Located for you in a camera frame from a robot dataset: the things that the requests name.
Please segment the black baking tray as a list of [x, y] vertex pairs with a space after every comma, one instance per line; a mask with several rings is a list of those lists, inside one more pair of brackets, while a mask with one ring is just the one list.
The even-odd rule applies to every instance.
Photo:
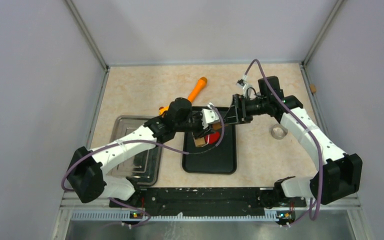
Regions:
[[187, 173], [197, 174], [233, 174], [237, 169], [236, 127], [227, 125], [219, 146], [216, 144], [196, 147], [193, 135], [184, 134], [182, 168]]

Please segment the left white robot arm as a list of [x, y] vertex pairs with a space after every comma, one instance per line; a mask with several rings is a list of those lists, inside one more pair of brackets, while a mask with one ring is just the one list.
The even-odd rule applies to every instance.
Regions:
[[188, 99], [176, 98], [165, 112], [149, 119], [130, 134], [100, 148], [78, 148], [63, 181], [69, 182], [71, 191], [83, 204], [98, 198], [116, 198], [134, 207], [140, 202], [141, 194], [132, 181], [108, 173], [124, 161], [156, 147], [175, 151], [165, 143], [176, 133], [210, 134], [214, 132], [213, 125], [217, 124], [223, 125], [224, 121], [212, 103], [193, 112]]

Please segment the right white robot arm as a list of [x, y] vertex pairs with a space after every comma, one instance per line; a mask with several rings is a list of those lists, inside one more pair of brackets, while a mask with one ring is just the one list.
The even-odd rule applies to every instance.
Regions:
[[327, 205], [358, 192], [362, 159], [335, 145], [294, 95], [284, 96], [278, 77], [259, 79], [259, 93], [255, 97], [250, 97], [253, 87], [245, 79], [236, 84], [243, 93], [233, 95], [223, 117], [224, 124], [248, 124], [254, 116], [269, 115], [295, 137], [318, 171], [315, 176], [290, 176], [276, 181], [273, 200], [277, 205], [287, 206], [295, 197], [315, 198]]

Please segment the wooden rolling pin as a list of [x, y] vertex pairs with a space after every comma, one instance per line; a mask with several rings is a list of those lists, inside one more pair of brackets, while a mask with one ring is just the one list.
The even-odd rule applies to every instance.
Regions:
[[210, 125], [208, 131], [205, 132], [202, 136], [200, 136], [198, 138], [195, 138], [195, 137], [193, 138], [194, 145], [197, 148], [202, 148], [202, 147], [207, 146], [208, 144], [206, 144], [206, 142], [205, 142], [205, 136], [212, 134], [212, 133], [215, 133], [215, 132], [220, 132], [220, 134], [221, 134], [221, 129], [222, 129], [222, 125], [220, 123], [215, 123], [215, 124]]

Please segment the red dough piece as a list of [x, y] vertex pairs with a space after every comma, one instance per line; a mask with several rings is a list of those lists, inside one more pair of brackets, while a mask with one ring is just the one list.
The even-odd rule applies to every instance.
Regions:
[[221, 133], [216, 131], [214, 133], [211, 133], [205, 136], [204, 140], [207, 145], [214, 145], [219, 141], [220, 137], [221, 137]]

